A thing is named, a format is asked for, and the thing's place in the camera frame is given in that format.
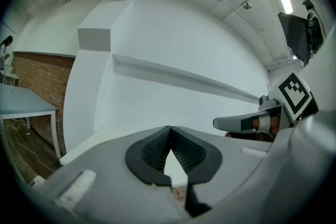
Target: wooden floor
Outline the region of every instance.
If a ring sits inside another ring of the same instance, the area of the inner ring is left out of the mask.
[[[61,168],[61,164],[55,151],[48,147],[32,130],[29,130],[26,124],[22,123],[14,123],[14,120],[4,120],[8,145],[15,163],[26,183],[30,183],[37,175],[47,179],[54,171]],[[19,128],[19,130],[15,131],[11,127],[8,127],[12,124],[14,124],[13,126],[16,129]],[[41,164],[34,153],[28,151],[19,143],[35,152],[39,160],[50,169]]]

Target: power cord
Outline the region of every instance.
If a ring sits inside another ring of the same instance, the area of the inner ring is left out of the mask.
[[[15,130],[15,138],[16,138],[17,143],[18,143],[20,146],[24,147],[24,148],[25,148],[26,150],[28,150],[29,152],[34,153],[34,154],[36,155],[38,161],[39,161],[42,165],[46,166],[50,171],[56,172],[55,170],[50,169],[50,168],[48,167],[48,165],[46,165],[46,164],[44,164],[43,162],[41,162],[40,159],[38,158],[38,155],[36,154],[36,152],[29,150],[28,148],[26,148],[23,144],[21,144],[21,143],[19,142],[19,140],[18,140],[18,138],[17,138],[17,136],[16,136],[16,135],[17,135],[17,131],[20,129],[20,126],[26,124],[26,122],[25,122],[24,120],[20,120],[20,121],[18,121],[18,120],[16,120],[16,119],[12,119],[12,120],[14,121],[14,123],[13,123],[12,125],[4,125],[4,127],[10,127],[10,128],[12,128],[13,130]],[[15,125],[15,123],[17,123],[17,122],[22,122],[22,123],[20,123],[20,124],[18,125],[18,127],[15,128],[14,125]]]

